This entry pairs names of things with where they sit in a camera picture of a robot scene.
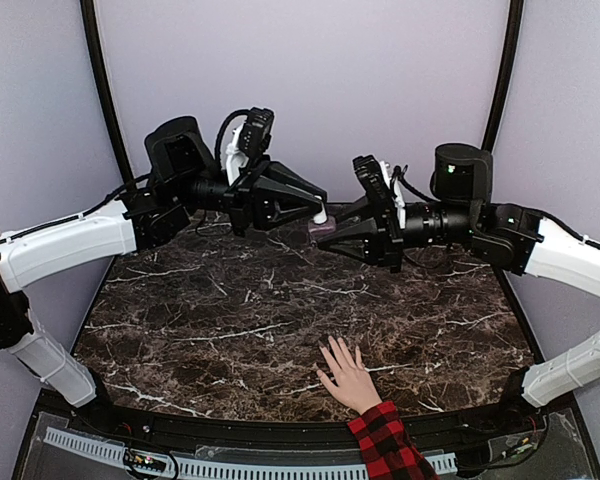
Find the white nail polish brush cap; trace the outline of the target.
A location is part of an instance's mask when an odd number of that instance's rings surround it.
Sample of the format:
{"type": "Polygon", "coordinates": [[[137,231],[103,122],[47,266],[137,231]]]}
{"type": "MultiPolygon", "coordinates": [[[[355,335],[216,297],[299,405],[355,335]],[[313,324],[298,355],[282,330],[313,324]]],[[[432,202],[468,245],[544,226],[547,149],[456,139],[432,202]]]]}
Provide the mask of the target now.
{"type": "Polygon", "coordinates": [[[313,216],[313,223],[316,225],[322,225],[328,221],[328,214],[326,212],[326,204],[320,205],[320,211],[313,216]]]}

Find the purple nail polish bottle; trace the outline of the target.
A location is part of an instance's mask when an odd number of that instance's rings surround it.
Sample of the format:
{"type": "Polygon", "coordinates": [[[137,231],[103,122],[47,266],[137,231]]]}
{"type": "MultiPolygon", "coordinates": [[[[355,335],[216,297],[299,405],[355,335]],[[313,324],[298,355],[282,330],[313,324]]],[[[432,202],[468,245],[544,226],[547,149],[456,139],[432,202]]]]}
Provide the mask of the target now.
{"type": "Polygon", "coordinates": [[[312,240],[316,240],[334,233],[336,231],[337,224],[334,217],[328,216],[323,223],[316,223],[313,219],[310,219],[307,228],[309,237],[312,240]]]}

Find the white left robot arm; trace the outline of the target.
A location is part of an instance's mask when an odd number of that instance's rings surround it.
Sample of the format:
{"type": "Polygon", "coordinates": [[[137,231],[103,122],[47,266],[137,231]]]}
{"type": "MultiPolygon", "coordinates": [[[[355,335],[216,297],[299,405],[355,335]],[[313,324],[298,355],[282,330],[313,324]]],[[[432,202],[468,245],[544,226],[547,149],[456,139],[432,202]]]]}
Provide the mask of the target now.
{"type": "Polygon", "coordinates": [[[325,221],[326,192],[268,155],[274,114],[252,108],[230,142],[208,147],[191,116],[150,133],[151,169],[89,210],[20,231],[0,232],[0,349],[54,388],[100,436],[121,427],[105,387],[48,334],[25,288],[105,257],[167,244],[199,211],[229,217],[232,232],[268,231],[311,217],[325,221]]]}

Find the red plaid sleeve forearm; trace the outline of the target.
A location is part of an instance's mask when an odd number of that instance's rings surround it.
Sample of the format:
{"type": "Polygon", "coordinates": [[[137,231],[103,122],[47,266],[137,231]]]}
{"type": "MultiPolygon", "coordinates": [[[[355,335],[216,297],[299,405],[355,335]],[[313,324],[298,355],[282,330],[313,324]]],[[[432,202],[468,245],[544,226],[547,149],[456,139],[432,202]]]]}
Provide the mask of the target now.
{"type": "Polygon", "coordinates": [[[439,479],[410,440],[392,401],[374,406],[347,424],[373,480],[439,479]]]}

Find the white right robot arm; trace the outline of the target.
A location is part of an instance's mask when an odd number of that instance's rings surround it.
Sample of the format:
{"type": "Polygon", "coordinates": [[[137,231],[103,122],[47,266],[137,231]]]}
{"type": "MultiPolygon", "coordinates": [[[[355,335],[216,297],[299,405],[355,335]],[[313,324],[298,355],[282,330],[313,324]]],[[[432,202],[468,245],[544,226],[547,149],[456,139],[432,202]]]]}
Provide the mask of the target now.
{"type": "Polygon", "coordinates": [[[437,146],[431,193],[416,203],[403,199],[404,169],[373,156],[355,158],[353,167],[365,194],[335,216],[319,214],[310,222],[320,249],[398,272],[407,249],[458,244],[495,268],[600,298],[600,243],[544,211],[492,202],[489,151],[437,146]]]}

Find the person's bare hand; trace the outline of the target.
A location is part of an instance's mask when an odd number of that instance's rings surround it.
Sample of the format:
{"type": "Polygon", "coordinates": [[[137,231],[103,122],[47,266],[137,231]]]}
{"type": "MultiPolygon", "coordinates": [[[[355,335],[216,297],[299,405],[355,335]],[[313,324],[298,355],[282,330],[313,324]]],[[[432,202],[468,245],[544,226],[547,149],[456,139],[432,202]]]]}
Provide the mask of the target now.
{"type": "Polygon", "coordinates": [[[321,345],[329,373],[317,368],[316,375],[330,395],[345,407],[359,415],[382,403],[373,380],[362,362],[358,347],[351,354],[342,337],[328,337],[328,344],[321,345]]]}

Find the small green circuit board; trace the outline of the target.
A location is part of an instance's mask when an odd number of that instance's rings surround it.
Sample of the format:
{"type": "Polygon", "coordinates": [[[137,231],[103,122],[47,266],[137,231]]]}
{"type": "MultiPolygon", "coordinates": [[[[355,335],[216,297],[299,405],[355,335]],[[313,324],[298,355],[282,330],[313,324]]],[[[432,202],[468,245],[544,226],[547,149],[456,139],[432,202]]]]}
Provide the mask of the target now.
{"type": "Polygon", "coordinates": [[[175,473],[173,462],[164,455],[126,449],[122,456],[123,466],[139,478],[167,478],[175,473]]]}

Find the black right frame post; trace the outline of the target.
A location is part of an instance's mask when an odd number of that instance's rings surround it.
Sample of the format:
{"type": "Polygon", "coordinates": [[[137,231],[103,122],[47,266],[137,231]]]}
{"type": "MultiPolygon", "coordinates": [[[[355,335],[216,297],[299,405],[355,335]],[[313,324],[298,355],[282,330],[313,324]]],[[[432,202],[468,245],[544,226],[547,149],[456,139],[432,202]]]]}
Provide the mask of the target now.
{"type": "Polygon", "coordinates": [[[522,27],[524,0],[510,0],[499,68],[481,148],[493,152],[504,114],[522,27]]]}

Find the black frame post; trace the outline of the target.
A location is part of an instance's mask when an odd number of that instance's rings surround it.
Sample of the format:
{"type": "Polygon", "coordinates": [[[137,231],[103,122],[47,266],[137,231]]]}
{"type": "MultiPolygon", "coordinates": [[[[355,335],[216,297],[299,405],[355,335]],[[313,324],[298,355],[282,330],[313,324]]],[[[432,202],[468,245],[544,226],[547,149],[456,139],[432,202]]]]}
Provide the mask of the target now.
{"type": "Polygon", "coordinates": [[[481,148],[493,152],[504,114],[522,27],[524,0],[510,0],[499,68],[481,148]]]}
{"type": "Polygon", "coordinates": [[[101,113],[120,177],[123,182],[128,182],[133,179],[133,172],[124,145],[108,78],[107,67],[105,65],[104,52],[96,15],[96,2],[93,0],[80,0],[79,5],[89,61],[101,113]]]}

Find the black left frame post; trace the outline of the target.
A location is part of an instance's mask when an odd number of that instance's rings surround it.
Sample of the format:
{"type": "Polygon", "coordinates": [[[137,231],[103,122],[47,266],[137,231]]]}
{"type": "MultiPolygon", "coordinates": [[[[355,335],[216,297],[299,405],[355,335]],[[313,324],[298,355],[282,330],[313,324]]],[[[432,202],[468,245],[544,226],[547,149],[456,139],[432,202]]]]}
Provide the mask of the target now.
{"type": "Polygon", "coordinates": [[[128,182],[133,179],[133,172],[124,145],[108,78],[107,67],[105,65],[104,52],[96,15],[96,2],[93,0],[80,0],[79,5],[89,61],[101,113],[120,177],[123,182],[128,182]]]}

